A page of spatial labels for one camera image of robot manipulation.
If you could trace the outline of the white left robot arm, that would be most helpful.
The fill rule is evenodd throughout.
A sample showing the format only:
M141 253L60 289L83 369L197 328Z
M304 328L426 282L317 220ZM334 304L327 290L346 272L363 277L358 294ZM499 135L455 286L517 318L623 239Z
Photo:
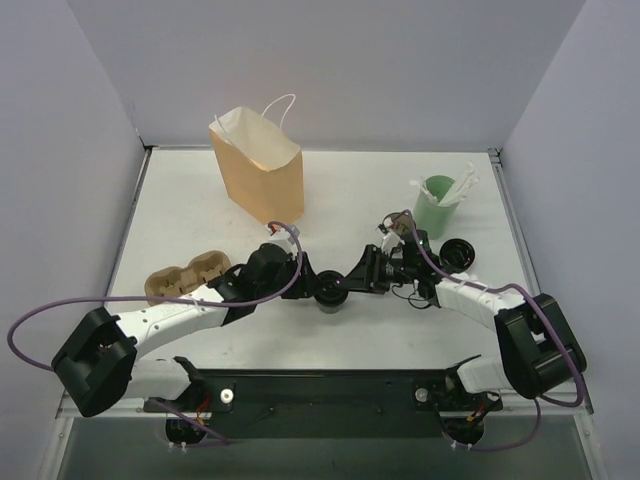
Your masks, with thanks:
M264 243L246 263L184 296L120 314L104 307L90 311L51 366L84 417L99 415L123 398L160 397L190 411L203 398L196 369L184 358L153 360L149 353L246 317L258 301L310 298L320 289L307 254L294 256Z

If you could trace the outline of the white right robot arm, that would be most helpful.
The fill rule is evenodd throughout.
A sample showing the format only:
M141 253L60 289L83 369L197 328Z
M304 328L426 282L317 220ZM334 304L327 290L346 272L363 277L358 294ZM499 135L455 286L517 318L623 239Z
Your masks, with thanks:
M468 406L481 392L504 389L551 402L549 391L567 381L574 382L576 398L562 404L580 405L586 397L586 358L557 301L547 294L531 296L516 284L483 284L467 273L473 261L473 248L461 239L433 253L422 230L387 235L382 246L367 245L356 266L334 285L343 294L383 294L395 284L412 285L431 306L495 333L499 356L463 361L445 380L444 398L454 407Z

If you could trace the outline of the black paper coffee cup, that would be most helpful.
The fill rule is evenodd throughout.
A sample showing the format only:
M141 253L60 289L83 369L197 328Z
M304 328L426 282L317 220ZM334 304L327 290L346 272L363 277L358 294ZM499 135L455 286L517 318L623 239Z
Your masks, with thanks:
M343 307L343 305L344 305L343 302L339 302L339 303L317 302L318 308L320 309L321 312L325 314L335 314Z

